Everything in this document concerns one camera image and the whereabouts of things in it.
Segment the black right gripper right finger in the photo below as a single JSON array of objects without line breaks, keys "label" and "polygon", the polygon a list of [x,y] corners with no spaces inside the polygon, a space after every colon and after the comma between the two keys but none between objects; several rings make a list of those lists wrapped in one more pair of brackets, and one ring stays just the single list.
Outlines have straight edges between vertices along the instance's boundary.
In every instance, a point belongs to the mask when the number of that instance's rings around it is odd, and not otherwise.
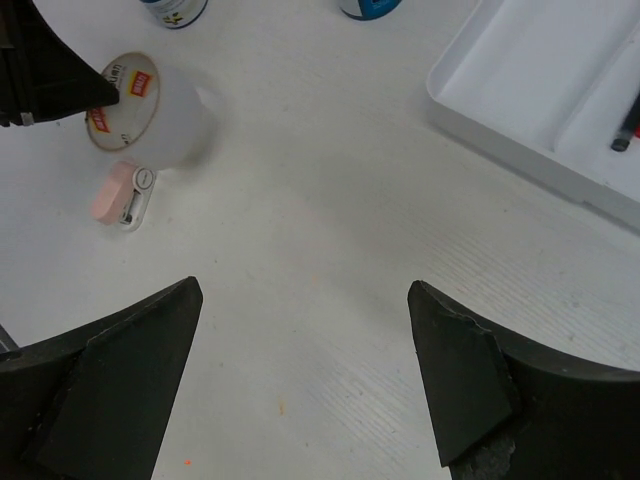
[{"label": "black right gripper right finger", "polygon": [[639,375],[552,349],[423,281],[408,292],[440,464],[455,479],[635,479]]}]

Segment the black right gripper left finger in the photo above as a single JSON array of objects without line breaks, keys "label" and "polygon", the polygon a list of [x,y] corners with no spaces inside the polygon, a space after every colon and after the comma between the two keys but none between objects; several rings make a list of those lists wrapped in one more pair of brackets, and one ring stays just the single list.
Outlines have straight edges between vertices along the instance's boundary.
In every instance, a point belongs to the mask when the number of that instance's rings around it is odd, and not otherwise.
[{"label": "black right gripper left finger", "polygon": [[190,276],[28,346],[3,331],[2,478],[151,478],[202,304]]}]

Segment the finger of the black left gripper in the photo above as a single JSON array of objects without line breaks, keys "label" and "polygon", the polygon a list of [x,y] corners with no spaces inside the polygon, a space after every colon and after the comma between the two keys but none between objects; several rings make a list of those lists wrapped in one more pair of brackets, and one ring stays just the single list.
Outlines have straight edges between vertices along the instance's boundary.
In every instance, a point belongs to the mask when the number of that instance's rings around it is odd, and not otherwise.
[{"label": "finger of the black left gripper", "polygon": [[50,28],[31,1],[1,3],[1,125],[57,121],[115,105],[119,92]]}]

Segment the large clear tape roll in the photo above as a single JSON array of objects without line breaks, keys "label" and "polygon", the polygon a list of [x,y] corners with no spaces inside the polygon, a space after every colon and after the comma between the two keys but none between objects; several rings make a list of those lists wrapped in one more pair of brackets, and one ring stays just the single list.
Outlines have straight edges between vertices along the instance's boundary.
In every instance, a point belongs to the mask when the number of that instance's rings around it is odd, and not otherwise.
[{"label": "large clear tape roll", "polygon": [[185,72],[129,52],[101,75],[116,88],[119,101],[86,113],[87,133],[97,148],[156,171],[176,168],[196,154],[209,119]]}]

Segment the pink correction tape dispenser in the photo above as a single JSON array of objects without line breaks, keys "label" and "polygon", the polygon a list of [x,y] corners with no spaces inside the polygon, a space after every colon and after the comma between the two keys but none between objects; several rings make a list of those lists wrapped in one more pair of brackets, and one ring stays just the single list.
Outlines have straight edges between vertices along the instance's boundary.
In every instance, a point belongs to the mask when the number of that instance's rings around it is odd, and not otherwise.
[{"label": "pink correction tape dispenser", "polygon": [[156,173],[126,161],[116,162],[94,199],[90,213],[106,226],[137,230],[144,219],[156,182]]}]

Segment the black gel pen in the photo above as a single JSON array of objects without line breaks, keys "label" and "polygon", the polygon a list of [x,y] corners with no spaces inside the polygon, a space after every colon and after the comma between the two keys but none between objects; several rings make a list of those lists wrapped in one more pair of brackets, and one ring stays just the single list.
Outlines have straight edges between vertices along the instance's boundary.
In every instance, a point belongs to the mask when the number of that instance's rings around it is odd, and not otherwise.
[{"label": "black gel pen", "polygon": [[639,127],[640,96],[637,95],[629,111],[621,122],[614,138],[610,144],[610,149],[617,153],[625,152],[635,136]]}]

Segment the blue jar with label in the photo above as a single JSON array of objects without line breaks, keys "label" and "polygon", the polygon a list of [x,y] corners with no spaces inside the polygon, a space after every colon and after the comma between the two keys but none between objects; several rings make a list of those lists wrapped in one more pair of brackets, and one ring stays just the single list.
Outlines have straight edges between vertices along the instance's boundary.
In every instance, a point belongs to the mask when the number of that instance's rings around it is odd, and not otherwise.
[{"label": "blue jar with label", "polygon": [[400,5],[401,0],[338,0],[337,3],[349,18],[371,21],[389,14]]}]

